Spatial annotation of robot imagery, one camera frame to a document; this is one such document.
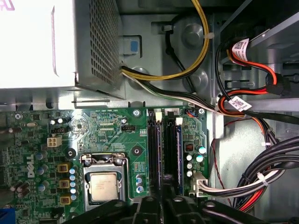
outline white connector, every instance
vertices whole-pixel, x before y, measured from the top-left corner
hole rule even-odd
[[[48,147],[58,147],[62,145],[62,136],[47,138]]]
[[[155,112],[156,122],[162,122],[162,112]]]
[[[176,118],[176,126],[180,126],[183,124],[183,118]]]
[[[201,188],[199,183],[203,183],[207,186],[208,180],[203,176],[201,172],[196,172],[193,176],[192,188],[196,193],[196,197],[206,197],[207,195],[199,190]]]

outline yellow wire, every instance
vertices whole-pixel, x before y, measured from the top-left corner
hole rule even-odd
[[[131,77],[139,79],[139,80],[147,80],[147,81],[166,80],[166,79],[171,79],[171,78],[175,78],[175,77],[179,77],[179,76],[183,76],[183,75],[187,74],[189,71],[192,71],[197,65],[199,65],[204,60],[207,50],[208,50],[209,42],[210,42],[210,40],[206,36],[209,33],[209,27],[208,27],[208,23],[206,20],[206,16],[205,16],[198,0],[191,0],[191,1],[200,16],[200,19],[201,19],[202,25],[203,25],[204,35],[205,35],[203,48],[200,52],[200,55],[196,59],[196,61],[185,71],[182,71],[180,73],[176,73],[173,75],[167,75],[167,76],[145,76],[145,75],[140,75],[140,74],[137,74],[134,72],[126,71],[126,70],[122,70],[122,72],[124,72],[128,76],[131,76]]]

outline cpu socket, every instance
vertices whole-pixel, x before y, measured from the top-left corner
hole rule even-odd
[[[128,159],[123,153],[92,153],[80,157],[83,166],[85,211],[107,201],[126,201]]]

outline ram slot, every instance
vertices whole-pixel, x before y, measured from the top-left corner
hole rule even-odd
[[[175,120],[168,118],[165,121],[166,130],[164,132],[164,173],[171,175],[174,183],[175,193],[178,195],[178,151],[177,151],[177,131]]]
[[[151,194],[158,193],[160,189],[160,166],[157,148],[157,126],[154,110],[148,109],[148,154],[149,154],[149,191]]]
[[[183,194],[183,133],[182,126],[177,126],[177,153],[178,153],[178,190]]]

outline white wire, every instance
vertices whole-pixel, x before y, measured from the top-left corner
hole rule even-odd
[[[206,109],[207,111],[211,111],[213,113],[216,113],[216,114],[219,114],[219,115],[223,115],[222,113],[216,111],[216,110],[213,110],[213,109],[210,109],[206,106],[204,106],[203,104],[195,101],[195,100],[192,100],[192,99],[189,99],[189,98],[185,98],[185,97],[177,97],[177,96],[170,96],[170,95],[165,95],[165,94],[161,94],[161,93],[156,93],[156,92],[153,92],[151,90],[149,90],[146,86],[144,86],[142,83],[140,83],[137,79],[133,78],[133,77],[130,77],[128,76],[126,73],[122,73],[125,77],[128,77],[129,79],[133,80],[134,82],[138,83],[142,88],[144,88],[147,92],[155,95],[155,96],[158,96],[158,97],[164,97],[164,98],[171,98],[171,99],[174,99],[174,100],[182,100],[182,101],[187,101],[189,103],[192,103],[194,105],[197,105],[203,109]]]
[[[278,172],[278,170],[271,171],[270,173],[268,173],[265,176],[264,180],[267,180],[270,177],[274,176],[277,172]],[[249,184],[249,185],[246,185],[246,186],[243,186],[243,187],[239,187],[239,188],[233,188],[233,189],[216,189],[216,188],[210,188],[210,187],[204,185],[203,183],[199,183],[199,185],[201,186],[200,188],[203,189],[204,191],[208,191],[208,192],[226,192],[226,191],[231,191],[231,190],[245,189],[245,188],[252,187],[252,186],[255,186],[257,184],[260,184],[262,182],[263,182],[263,180],[258,180],[258,181],[254,182],[252,184]]]

